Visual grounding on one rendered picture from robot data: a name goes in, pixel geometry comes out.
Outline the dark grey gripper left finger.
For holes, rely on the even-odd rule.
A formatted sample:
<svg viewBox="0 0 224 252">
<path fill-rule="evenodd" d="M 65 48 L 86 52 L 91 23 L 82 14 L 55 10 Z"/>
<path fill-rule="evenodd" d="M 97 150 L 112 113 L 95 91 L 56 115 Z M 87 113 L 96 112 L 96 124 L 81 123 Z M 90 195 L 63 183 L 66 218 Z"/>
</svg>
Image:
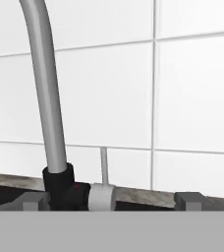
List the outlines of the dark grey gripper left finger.
<svg viewBox="0 0 224 252">
<path fill-rule="evenodd" d="M 25 192 L 20 195 L 0 197 L 0 211 L 4 212 L 39 212 L 49 211 L 50 197 L 43 192 Z"/>
</svg>

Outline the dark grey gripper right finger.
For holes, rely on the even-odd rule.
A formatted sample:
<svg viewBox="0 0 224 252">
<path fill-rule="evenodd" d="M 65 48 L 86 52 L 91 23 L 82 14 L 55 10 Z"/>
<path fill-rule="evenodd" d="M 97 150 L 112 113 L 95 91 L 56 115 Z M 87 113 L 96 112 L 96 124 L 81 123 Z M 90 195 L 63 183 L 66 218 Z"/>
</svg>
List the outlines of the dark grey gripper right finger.
<svg viewBox="0 0 224 252">
<path fill-rule="evenodd" d="M 218 211 L 224 212 L 224 198 L 204 196 L 199 192 L 176 192 L 176 211 Z"/>
</svg>

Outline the black faucet base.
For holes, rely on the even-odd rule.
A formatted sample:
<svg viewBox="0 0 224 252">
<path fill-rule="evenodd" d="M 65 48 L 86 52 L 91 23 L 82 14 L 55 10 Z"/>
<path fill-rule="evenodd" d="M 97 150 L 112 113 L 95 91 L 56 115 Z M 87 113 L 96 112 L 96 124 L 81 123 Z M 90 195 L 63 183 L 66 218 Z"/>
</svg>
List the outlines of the black faucet base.
<svg viewBox="0 0 224 252">
<path fill-rule="evenodd" d="M 52 211 L 87 211 L 90 184 L 75 180 L 74 167 L 67 163 L 65 171 L 50 173 L 42 170 L 44 189 L 50 194 Z"/>
</svg>

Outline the grey sink faucet spout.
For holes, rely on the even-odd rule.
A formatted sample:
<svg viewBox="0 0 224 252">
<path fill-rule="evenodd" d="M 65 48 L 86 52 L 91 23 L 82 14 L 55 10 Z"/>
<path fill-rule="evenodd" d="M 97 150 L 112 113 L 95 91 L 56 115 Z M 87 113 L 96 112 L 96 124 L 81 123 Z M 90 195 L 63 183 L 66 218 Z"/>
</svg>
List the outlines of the grey sink faucet spout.
<svg viewBox="0 0 224 252">
<path fill-rule="evenodd" d="M 19 0 L 25 16 L 42 134 L 50 173 L 67 168 L 51 25 L 44 0 Z"/>
</svg>

